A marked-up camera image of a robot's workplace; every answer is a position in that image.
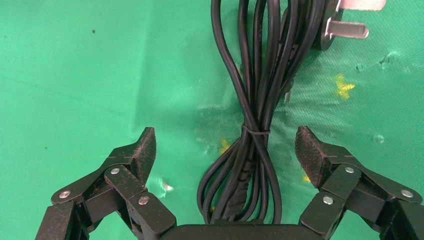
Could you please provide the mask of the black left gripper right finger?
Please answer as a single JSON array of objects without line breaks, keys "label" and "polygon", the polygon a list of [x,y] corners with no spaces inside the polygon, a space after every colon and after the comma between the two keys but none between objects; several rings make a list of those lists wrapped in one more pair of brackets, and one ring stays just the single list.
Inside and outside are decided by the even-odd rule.
[{"label": "black left gripper right finger", "polygon": [[298,128],[296,157],[318,189],[299,224],[323,240],[332,237],[346,211],[360,216],[382,240],[424,237],[423,198],[415,190],[363,166],[346,148]]}]

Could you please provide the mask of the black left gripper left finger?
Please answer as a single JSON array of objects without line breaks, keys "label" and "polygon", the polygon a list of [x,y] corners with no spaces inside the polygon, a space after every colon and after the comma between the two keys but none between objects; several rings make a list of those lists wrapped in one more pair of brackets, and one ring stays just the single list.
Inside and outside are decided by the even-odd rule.
[{"label": "black left gripper left finger", "polygon": [[153,127],[136,142],[113,149],[98,169],[52,195],[36,239],[87,240],[112,213],[139,240],[163,237],[177,220],[146,186],[156,153]]}]

